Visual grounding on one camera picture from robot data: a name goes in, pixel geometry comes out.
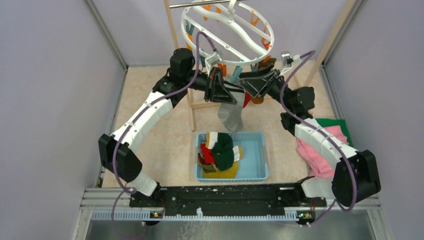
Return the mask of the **olive striped sock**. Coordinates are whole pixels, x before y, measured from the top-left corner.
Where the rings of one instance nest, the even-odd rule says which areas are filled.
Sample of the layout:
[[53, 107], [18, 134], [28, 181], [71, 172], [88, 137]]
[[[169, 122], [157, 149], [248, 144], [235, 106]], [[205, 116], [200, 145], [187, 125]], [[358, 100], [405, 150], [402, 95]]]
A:
[[207, 163], [204, 156], [200, 153], [197, 154], [197, 163], [202, 167], [205, 173], [216, 173], [219, 171], [214, 162]]

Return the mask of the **dark green sock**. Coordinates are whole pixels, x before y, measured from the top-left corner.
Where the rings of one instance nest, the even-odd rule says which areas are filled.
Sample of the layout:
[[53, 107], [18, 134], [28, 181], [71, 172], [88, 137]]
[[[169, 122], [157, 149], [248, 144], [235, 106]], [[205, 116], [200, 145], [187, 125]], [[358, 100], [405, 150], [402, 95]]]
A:
[[230, 134], [224, 132], [211, 131], [206, 133], [205, 147], [212, 150], [215, 145], [221, 148], [233, 147], [233, 139]]
[[220, 171], [228, 170], [234, 165], [234, 163], [243, 158], [242, 147], [239, 145], [229, 149], [223, 149], [222, 147], [215, 145], [211, 152], [215, 165]]

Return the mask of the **light blue plastic basket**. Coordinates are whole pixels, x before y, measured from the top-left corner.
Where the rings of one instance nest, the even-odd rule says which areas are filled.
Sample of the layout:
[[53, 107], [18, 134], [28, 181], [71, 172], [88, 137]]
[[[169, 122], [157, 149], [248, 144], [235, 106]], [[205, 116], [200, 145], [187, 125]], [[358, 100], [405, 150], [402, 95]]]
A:
[[237, 132], [229, 134], [236, 146], [241, 146], [242, 156], [234, 177], [206, 177], [203, 168], [194, 156], [194, 177], [203, 183], [262, 182], [269, 177], [267, 150], [261, 132]]

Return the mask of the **white round sock hanger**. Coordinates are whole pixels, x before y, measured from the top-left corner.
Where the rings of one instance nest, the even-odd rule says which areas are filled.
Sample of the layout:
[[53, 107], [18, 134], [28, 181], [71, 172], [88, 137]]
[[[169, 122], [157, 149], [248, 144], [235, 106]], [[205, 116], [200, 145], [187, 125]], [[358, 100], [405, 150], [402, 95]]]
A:
[[[228, 6], [228, 0], [224, 0], [224, 6]], [[212, 18], [204, 18], [198, 12], [194, 11], [194, 9], [190, 9], [187, 13], [187, 16], [194, 21], [196, 21], [199, 25], [203, 26], [205, 29], [209, 30], [213, 35], [222, 39], [222, 41], [231, 45], [237, 51], [241, 52], [243, 55], [248, 58], [254, 59], [258, 56], [256, 52], [251, 50], [240, 38], [239, 36], [233, 32], [227, 25], [216, 21]], [[194, 29], [192, 32], [192, 41], [199, 47], [199, 51], [203, 50], [207, 54], [212, 54], [213, 49], [209, 45], [208, 41], [203, 37], [200, 37], [199, 40], [196, 40], [196, 34], [199, 33], [197, 29]], [[226, 49], [218, 44], [214, 43], [214, 47], [217, 49], [219, 54], [224, 60], [227, 61], [240, 61], [240, 58], [232, 54], [231, 52], [226, 51]]]

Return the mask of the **yellow sock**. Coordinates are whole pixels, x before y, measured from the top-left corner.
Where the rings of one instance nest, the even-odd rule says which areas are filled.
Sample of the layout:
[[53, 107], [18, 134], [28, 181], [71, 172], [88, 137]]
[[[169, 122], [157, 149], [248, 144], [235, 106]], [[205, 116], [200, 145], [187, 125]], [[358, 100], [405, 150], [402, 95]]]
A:
[[235, 162], [231, 168], [224, 171], [219, 170], [218, 172], [206, 173], [203, 170], [203, 178], [205, 179], [234, 179], [239, 169], [239, 161]]

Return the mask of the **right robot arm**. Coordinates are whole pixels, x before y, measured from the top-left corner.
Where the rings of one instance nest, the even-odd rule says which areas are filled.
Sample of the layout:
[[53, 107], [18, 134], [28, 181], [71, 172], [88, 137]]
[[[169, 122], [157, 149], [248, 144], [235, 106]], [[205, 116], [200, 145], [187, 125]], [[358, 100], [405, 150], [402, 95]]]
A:
[[307, 206], [313, 198], [326, 198], [350, 208], [381, 191], [375, 155], [343, 143], [309, 113], [315, 107], [313, 87], [291, 89], [277, 69], [262, 76], [244, 73], [236, 83], [252, 97], [269, 95], [279, 101], [285, 110], [280, 115], [283, 128], [312, 147], [332, 168], [332, 176], [301, 181], [301, 187], [293, 192], [297, 205]]

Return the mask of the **red striped sock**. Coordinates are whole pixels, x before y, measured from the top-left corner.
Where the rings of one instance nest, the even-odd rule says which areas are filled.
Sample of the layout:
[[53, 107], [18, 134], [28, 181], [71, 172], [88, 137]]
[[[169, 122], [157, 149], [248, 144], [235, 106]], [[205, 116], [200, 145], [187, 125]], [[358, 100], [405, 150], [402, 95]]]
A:
[[243, 101], [242, 109], [244, 109], [249, 104], [249, 102], [251, 101], [251, 98], [252, 97], [248, 92], [244, 93], [244, 101]]

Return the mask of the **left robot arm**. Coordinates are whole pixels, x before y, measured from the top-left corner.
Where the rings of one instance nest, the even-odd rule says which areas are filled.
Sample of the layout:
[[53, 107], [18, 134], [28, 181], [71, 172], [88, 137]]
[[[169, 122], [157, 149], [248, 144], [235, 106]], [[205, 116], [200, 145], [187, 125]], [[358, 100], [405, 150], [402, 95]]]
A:
[[149, 207], [160, 202], [160, 186], [147, 173], [136, 152], [155, 124], [186, 96], [188, 89], [203, 91], [206, 99], [215, 103], [235, 105], [236, 95], [243, 89], [226, 83], [218, 67], [212, 73], [194, 70], [197, 64], [193, 52], [178, 48], [170, 58], [166, 74], [154, 85], [145, 102], [134, 115], [114, 133], [103, 134], [98, 140], [101, 165], [121, 179], [120, 186], [129, 195], [141, 193]]

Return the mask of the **light grey sock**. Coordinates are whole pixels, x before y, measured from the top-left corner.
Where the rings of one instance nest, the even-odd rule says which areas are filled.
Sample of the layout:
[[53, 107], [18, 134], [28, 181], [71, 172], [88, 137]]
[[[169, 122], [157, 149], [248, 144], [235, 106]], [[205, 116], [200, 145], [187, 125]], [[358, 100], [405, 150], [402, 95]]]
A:
[[236, 104], [222, 103], [218, 110], [218, 118], [224, 127], [232, 133], [241, 132], [243, 129], [242, 110], [245, 101], [244, 92], [233, 92]]

